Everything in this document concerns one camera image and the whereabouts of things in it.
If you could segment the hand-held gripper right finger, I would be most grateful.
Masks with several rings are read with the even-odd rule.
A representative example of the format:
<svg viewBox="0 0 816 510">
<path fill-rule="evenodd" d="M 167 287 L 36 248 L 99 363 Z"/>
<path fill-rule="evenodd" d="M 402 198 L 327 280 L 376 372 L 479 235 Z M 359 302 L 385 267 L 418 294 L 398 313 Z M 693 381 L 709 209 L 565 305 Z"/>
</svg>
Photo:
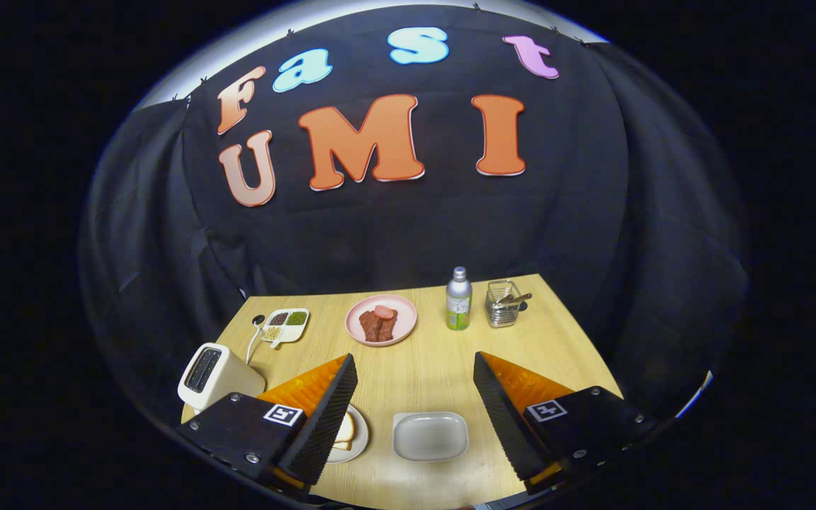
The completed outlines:
<svg viewBox="0 0 816 510">
<path fill-rule="evenodd" d="M 575 485 L 652 438 L 659 422 L 600 385 L 571 390 L 478 351 L 473 380 L 513 471 L 529 494 Z"/>
</svg>

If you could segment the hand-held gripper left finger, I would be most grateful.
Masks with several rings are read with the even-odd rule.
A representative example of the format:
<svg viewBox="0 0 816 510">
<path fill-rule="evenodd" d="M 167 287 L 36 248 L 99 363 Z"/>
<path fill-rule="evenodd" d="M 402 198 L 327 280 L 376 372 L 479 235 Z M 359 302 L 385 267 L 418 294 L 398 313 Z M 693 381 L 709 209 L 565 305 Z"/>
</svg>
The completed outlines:
<svg viewBox="0 0 816 510">
<path fill-rule="evenodd" d="M 229 392 L 176 430 L 233 474 L 304 499 L 326 467 L 357 383 L 347 353 L 258 397 Z"/>
</svg>

